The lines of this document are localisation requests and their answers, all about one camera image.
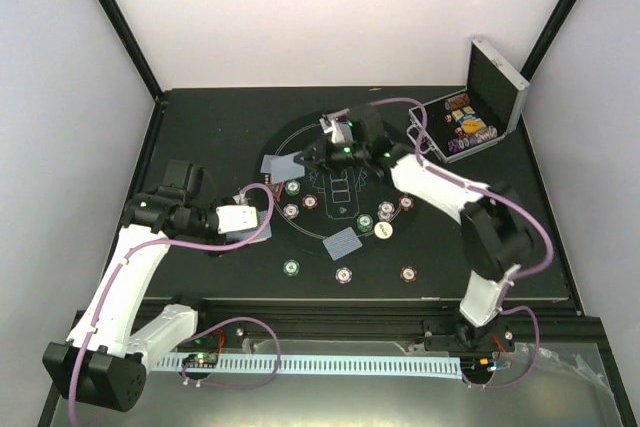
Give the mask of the green chips seat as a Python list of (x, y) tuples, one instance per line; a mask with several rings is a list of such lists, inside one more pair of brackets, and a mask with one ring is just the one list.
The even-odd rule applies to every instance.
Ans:
[(296, 180), (290, 180), (285, 183), (284, 190), (290, 196), (296, 196), (300, 193), (300, 183)]
[(374, 221), (369, 214), (361, 214), (357, 217), (357, 228), (363, 232), (370, 232), (373, 229)]

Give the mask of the brown chips seat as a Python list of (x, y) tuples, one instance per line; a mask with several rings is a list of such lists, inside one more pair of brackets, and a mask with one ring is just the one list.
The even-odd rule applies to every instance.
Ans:
[(412, 209), (414, 206), (414, 201), (411, 197), (409, 196), (401, 196), (399, 198), (399, 207), (402, 210), (408, 211), (410, 209)]
[(306, 208), (306, 209), (314, 209), (317, 207), (318, 205), (318, 199), (314, 196), (314, 195), (306, 195), (303, 199), (302, 199), (302, 205)]

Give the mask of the dealt card seat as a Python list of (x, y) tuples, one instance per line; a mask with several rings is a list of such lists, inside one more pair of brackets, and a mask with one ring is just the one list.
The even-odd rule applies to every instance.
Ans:
[(352, 227), (343, 229), (325, 238), (322, 244), (333, 261), (342, 259), (363, 246)]
[(262, 159), (261, 173), (272, 174), (279, 169), (280, 157), (276, 155), (265, 155)]

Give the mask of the blue chips seat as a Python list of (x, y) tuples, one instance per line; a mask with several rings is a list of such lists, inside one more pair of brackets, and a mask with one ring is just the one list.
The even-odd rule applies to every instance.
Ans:
[(287, 219), (294, 219), (299, 215), (299, 207), (295, 204), (287, 204), (282, 208), (283, 215)]
[(381, 221), (388, 222), (394, 213), (395, 207), (392, 202), (384, 201), (379, 204), (377, 215)]

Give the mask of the dealt card bottom seat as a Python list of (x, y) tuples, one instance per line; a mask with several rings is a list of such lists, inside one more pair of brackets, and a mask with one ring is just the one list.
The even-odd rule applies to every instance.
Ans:
[(342, 259), (363, 246), (352, 227), (343, 229), (325, 238), (322, 244), (333, 261)]

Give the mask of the white dealer button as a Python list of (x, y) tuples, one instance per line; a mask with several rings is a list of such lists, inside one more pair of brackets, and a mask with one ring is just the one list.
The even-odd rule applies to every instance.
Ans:
[(375, 225), (373, 232), (378, 239), (387, 240), (393, 235), (394, 229), (389, 222), (380, 221)]

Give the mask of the green chip stack front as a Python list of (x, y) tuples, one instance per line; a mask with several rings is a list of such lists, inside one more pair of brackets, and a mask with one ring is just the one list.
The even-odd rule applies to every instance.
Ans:
[(300, 264), (294, 259), (289, 259), (284, 262), (282, 270), (285, 275), (294, 277), (297, 276), (300, 272)]

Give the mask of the blue chip stack front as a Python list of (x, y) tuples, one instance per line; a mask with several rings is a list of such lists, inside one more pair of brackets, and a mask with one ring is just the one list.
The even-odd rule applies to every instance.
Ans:
[(352, 271), (347, 267), (342, 267), (336, 270), (335, 279), (340, 284), (347, 284), (353, 278)]

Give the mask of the brown chip stack front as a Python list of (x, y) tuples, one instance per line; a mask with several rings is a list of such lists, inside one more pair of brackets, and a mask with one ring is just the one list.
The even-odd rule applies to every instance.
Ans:
[(417, 271), (410, 267), (410, 266), (406, 266), (403, 267), (400, 271), (400, 276), (401, 279), (406, 282), (406, 283), (411, 283), (414, 282), (417, 278)]

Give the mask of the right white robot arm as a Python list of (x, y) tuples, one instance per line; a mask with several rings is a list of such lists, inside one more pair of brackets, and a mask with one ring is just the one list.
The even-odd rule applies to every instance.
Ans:
[(490, 326), (533, 247), (510, 207), (512, 190), (474, 183), (394, 141), (374, 103), (325, 114), (319, 123), (321, 136), (295, 155), (296, 164), (323, 174), (363, 167), (460, 225), (470, 277), (452, 335), (462, 349), (479, 349), (490, 339)]

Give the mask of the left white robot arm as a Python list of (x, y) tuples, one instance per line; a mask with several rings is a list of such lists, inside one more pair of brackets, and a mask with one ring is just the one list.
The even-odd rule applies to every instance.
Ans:
[(140, 330), (133, 324), (149, 283), (170, 248), (169, 240), (212, 240), (218, 220), (196, 198), (204, 170), (183, 161), (168, 164), (159, 186), (125, 206), (111, 262), (89, 307), (63, 343), (51, 342), (42, 362), (66, 399), (120, 412), (138, 401), (148, 372), (183, 340), (207, 344), (213, 319), (196, 303), (175, 302)]

